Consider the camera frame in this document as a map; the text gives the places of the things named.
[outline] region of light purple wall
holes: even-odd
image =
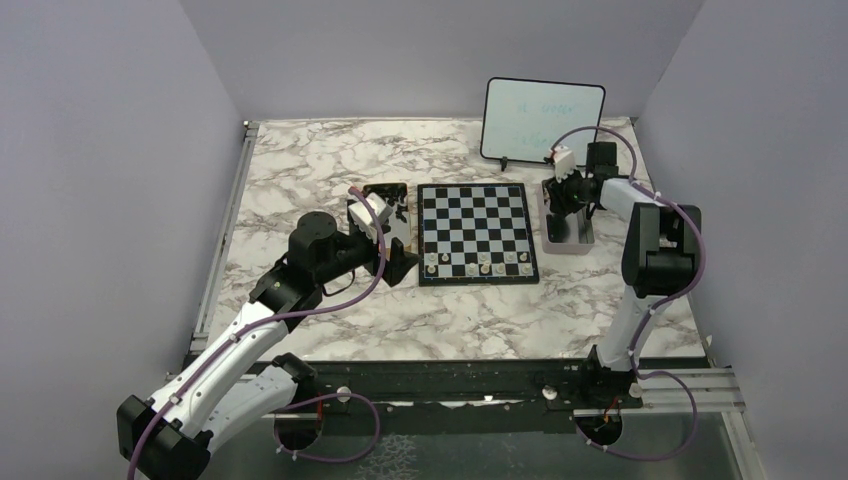
[[[639,115],[703,0],[181,0],[250,119],[483,114],[494,76]]]
[[[846,478],[848,3],[707,0],[637,133],[698,204],[696,317],[731,363],[769,478]]]
[[[0,6],[3,478],[116,478],[178,368],[241,117],[176,0]]]

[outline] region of marble tabletop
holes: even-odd
[[[636,144],[630,120],[607,118]],[[535,188],[548,168],[510,166],[480,157],[480,120],[344,119],[263,122],[233,231],[210,340],[247,300],[256,280],[286,250],[298,218],[312,210],[346,230],[350,185],[405,182],[416,215],[421,183],[522,182],[527,186],[541,282],[538,285],[419,287],[415,270],[395,288],[384,283],[361,303],[308,317],[262,359],[293,352],[306,360],[455,360],[583,357],[607,331],[624,290],[620,274],[626,225],[609,212],[593,218],[595,246],[585,256],[548,255],[539,239]],[[616,141],[599,134],[599,140]],[[637,178],[649,183],[641,154]],[[619,142],[619,169],[630,170]],[[356,278],[322,306],[356,296],[371,282]],[[334,290],[342,282],[328,286]],[[643,356],[701,356],[686,299],[658,319]]]

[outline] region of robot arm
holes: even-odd
[[[621,261],[626,284],[622,303],[609,332],[590,355],[601,368],[628,372],[632,369],[630,357],[638,364],[656,314],[668,304],[653,311],[631,350],[631,340],[645,313],[659,300],[683,290],[695,276],[699,252],[694,232],[672,208],[618,174],[615,143],[589,144],[585,176],[574,167],[568,148],[558,147],[549,161],[554,164],[555,176],[545,181],[543,188],[551,199],[552,213],[570,215],[593,206],[609,210],[629,224]],[[700,210],[681,208],[700,228]]]
[[[361,194],[357,196],[365,202]],[[121,404],[119,447],[131,466],[153,480],[198,478],[211,454],[235,433],[298,396],[315,396],[309,381],[314,371],[291,354],[276,358],[251,382],[239,383],[239,379],[306,314],[313,313],[325,283],[364,266],[394,286],[418,263],[417,256],[406,253],[397,239],[386,261],[375,244],[382,235],[375,221],[382,224],[390,209],[373,194],[368,204],[368,208],[364,203],[351,205],[357,226],[351,225],[350,234],[339,232],[327,213],[302,216],[289,237],[288,252],[259,279],[249,302],[203,354],[148,400],[130,396]],[[352,303],[355,300],[314,313]]]

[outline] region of screw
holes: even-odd
[[[545,385],[545,388],[542,389],[542,396],[545,397],[546,400],[555,400],[557,396],[556,388]]]
[[[633,398],[642,398],[642,393],[644,393],[644,390],[642,389],[641,385],[636,382],[633,382],[630,384],[630,390],[628,391],[628,393]]]
[[[338,390],[336,390],[336,393],[348,394],[348,393],[350,393],[350,389],[345,387],[344,385],[342,385],[341,387],[339,387]],[[347,396],[339,397],[339,401],[342,402],[342,403],[347,403],[347,402],[350,401],[350,397],[347,397]]]

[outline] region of whiteboard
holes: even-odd
[[[483,158],[544,163],[565,132],[598,125],[606,90],[600,85],[495,77],[486,89],[480,154]],[[561,143],[586,164],[586,145],[597,132],[575,133]]]

